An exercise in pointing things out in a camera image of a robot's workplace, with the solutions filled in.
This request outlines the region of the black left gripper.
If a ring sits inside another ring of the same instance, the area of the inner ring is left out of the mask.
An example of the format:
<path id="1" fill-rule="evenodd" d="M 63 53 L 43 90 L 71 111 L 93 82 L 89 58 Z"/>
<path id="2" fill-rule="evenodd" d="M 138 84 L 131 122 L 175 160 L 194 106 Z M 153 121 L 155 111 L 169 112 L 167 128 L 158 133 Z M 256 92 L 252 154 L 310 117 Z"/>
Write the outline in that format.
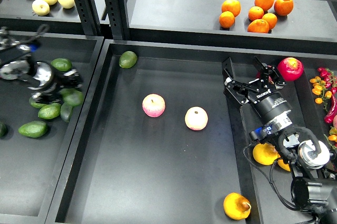
<path id="1" fill-rule="evenodd" d="M 59 102 L 63 87 L 80 89 L 83 86 L 83 79 L 77 69 L 62 73 L 47 62 L 37 62 L 33 79 L 39 81 L 39 85 L 29 87 L 33 91 L 31 98 L 34 102 L 43 104 Z"/>

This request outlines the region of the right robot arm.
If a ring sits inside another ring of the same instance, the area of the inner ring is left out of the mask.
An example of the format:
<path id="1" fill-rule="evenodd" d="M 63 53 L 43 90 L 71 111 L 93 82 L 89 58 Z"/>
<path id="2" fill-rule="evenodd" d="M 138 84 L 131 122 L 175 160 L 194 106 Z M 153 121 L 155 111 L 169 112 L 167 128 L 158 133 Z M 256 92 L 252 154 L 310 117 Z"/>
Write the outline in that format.
<path id="1" fill-rule="evenodd" d="M 249 104 L 262 126 L 249 133 L 250 146 L 274 147 L 276 158 L 289 165 L 292 175 L 291 201 L 278 192 L 272 175 L 266 176 L 281 203 L 288 209 L 308 213 L 313 223 L 336 223 L 336 151 L 308 128 L 293 124 L 292 108 L 280 89 L 286 81 L 275 66 L 254 58 L 258 77 L 249 83 L 235 79 L 231 58 L 222 62 L 224 94 L 239 106 Z"/>

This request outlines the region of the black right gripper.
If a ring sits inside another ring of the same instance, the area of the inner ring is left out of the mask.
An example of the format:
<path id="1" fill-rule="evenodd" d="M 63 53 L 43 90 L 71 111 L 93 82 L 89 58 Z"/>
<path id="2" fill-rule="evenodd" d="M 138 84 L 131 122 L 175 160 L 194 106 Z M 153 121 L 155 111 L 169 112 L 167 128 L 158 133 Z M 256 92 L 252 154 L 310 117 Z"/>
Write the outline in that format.
<path id="1" fill-rule="evenodd" d="M 263 73 L 263 77 L 256 78 L 252 84 L 236 81 L 224 68 L 224 94 L 234 98 L 239 105 L 251 102 L 264 126 L 276 124 L 278 129 L 289 126 L 292 122 L 288 114 L 292 108 L 280 92 L 286 86 L 285 79 L 276 66 L 263 63 L 256 56 L 253 65 L 257 72 Z"/>

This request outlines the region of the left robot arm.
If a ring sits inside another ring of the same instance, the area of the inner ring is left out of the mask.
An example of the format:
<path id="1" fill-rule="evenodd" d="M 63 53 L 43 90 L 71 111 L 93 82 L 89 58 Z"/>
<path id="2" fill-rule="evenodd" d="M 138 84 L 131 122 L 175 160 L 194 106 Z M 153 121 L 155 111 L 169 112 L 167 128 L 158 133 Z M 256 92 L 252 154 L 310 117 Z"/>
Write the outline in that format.
<path id="1" fill-rule="evenodd" d="M 51 62 L 33 59 L 40 47 L 38 39 L 49 30 L 42 24 L 32 36 L 18 40 L 7 27 L 1 27 L 1 79 L 16 81 L 33 91 L 35 103 L 58 102 L 65 94 L 81 91 L 83 80 L 72 62 L 56 58 Z"/>

